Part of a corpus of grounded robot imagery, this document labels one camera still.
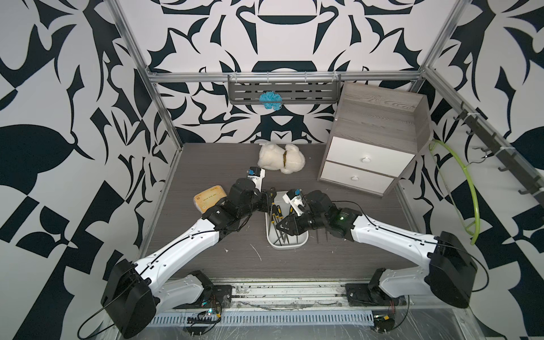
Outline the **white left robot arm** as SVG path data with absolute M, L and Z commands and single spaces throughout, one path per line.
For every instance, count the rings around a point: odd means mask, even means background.
M 129 339 L 143 331 L 157 313 L 189 305 L 211 292 L 199 271 L 169 279 L 201 252 L 242 229 L 256 212 L 269 212 L 275 188 L 260 189 L 252 178 L 240 178 L 229 193 L 207 209 L 184 234 L 153 254 L 118 262 L 110 272 L 101 304 L 120 334 Z

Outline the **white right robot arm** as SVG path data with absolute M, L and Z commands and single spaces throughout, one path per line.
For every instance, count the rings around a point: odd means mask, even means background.
M 411 232 L 366 215 L 361 208 L 339 208 L 327 194 L 290 190 L 283 200 L 293 212 L 278 228 L 290 236 L 324 229 L 332 236 L 371 245 L 414 264 L 407 269 L 377 269 L 357 303 L 388 305 L 398 298 L 435 296 L 457 308 L 467 308 L 477 274 L 475 259 L 456 235 Z

